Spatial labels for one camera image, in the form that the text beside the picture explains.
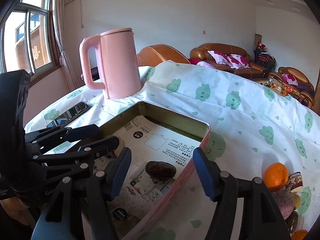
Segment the white tablecloth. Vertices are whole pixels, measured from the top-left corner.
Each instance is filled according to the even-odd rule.
[[[291,96],[239,76],[200,66],[163,62],[156,68],[141,67],[145,84],[137,94],[112,100],[101,90],[81,87],[59,99],[25,127],[26,132],[43,129],[59,114],[84,101],[92,108],[70,127],[104,124],[141,100],[165,106],[196,117],[211,125],[212,133],[205,152],[221,170],[236,178],[262,177],[274,162],[286,165],[289,173],[303,176],[299,229],[309,230],[320,213],[320,117]],[[71,147],[63,143],[52,153]],[[232,239],[238,239],[242,217],[238,200]],[[204,239],[212,220],[215,203],[205,196],[196,172],[166,213],[140,239]]]

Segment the pink floral pillow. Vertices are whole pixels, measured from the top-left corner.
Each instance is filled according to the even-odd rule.
[[[213,68],[213,69],[216,69],[214,66],[212,66],[211,64],[209,63],[206,63],[205,61],[200,61],[197,63],[198,66],[201,66],[201,67],[207,67],[207,68]]]
[[[227,56],[227,59],[230,62],[230,67],[235,68],[235,69],[243,69],[243,65],[234,57],[232,56]]]
[[[244,68],[250,68],[248,61],[244,56],[237,55],[237,54],[231,54],[231,56],[234,57],[236,60],[238,60]]]
[[[226,55],[215,50],[208,50],[208,53],[214,58],[217,64],[231,66]]]
[[[197,65],[201,60],[195,58],[188,58],[191,65]]]
[[[289,85],[295,85],[298,86],[298,81],[296,78],[291,74],[282,74],[283,81],[287,82]]]

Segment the curtain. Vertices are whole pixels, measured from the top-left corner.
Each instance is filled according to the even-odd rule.
[[[60,65],[62,68],[63,78],[69,92],[77,88],[76,75],[73,71],[70,58],[65,47],[65,29],[64,29],[64,0],[52,1],[53,26],[56,41],[60,51]]]

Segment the purple sweet potato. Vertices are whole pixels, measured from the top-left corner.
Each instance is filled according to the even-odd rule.
[[[294,194],[286,189],[281,189],[274,192],[272,196],[275,199],[283,218],[287,219],[294,208]]]

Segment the kettle handle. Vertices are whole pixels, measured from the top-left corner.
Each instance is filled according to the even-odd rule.
[[[106,86],[104,83],[94,82],[92,79],[90,62],[89,62],[89,49],[91,48],[94,48],[96,50],[98,70],[103,71],[100,36],[97,34],[89,38],[83,39],[79,47],[79,52],[80,52],[80,61],[81,61],[84,83],[90,89],[94,89],[94,90],[105,89]]]

